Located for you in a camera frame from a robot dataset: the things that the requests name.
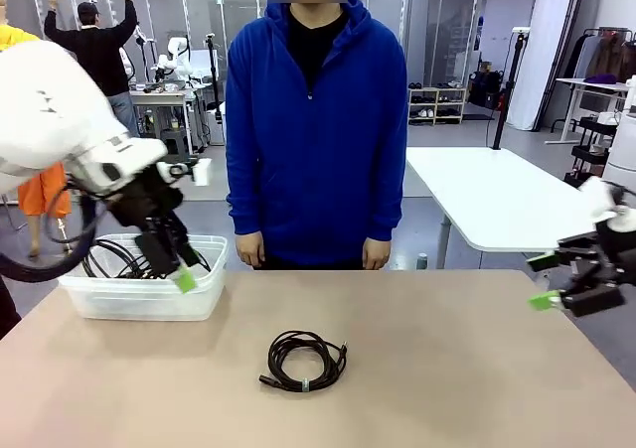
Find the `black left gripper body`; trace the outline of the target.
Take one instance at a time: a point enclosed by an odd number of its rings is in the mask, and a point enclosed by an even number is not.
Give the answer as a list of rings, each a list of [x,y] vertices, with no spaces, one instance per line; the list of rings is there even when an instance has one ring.
[[[158,169],[144,169],[116,195],[110,213],[124,227],[141,231],[174,215],[184,200],[183,193],[166,182]]]

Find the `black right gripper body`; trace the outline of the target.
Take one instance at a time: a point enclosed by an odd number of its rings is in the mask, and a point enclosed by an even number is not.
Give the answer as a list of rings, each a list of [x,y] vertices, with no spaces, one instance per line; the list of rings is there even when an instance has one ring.
[[[598,245],[610,263],[623,270],[622,283],[635,284],[635,231],[619,231],[610,220],[595,225]]]

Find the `person's right hand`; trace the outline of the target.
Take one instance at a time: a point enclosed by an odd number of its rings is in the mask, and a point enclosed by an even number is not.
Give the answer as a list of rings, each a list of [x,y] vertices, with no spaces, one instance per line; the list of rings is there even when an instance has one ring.
[[[236,236],[239,259],[252,268],[259,268],[265,262],[265,251],[260,231]]]

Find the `person's left hand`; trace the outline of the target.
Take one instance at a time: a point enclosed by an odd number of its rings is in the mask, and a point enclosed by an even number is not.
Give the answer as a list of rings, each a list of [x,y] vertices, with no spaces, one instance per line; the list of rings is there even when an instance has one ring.
[[[363,266],[365,270],[380,270],[389,261],[392,244],[390,241],[367,238],[363,245]]]

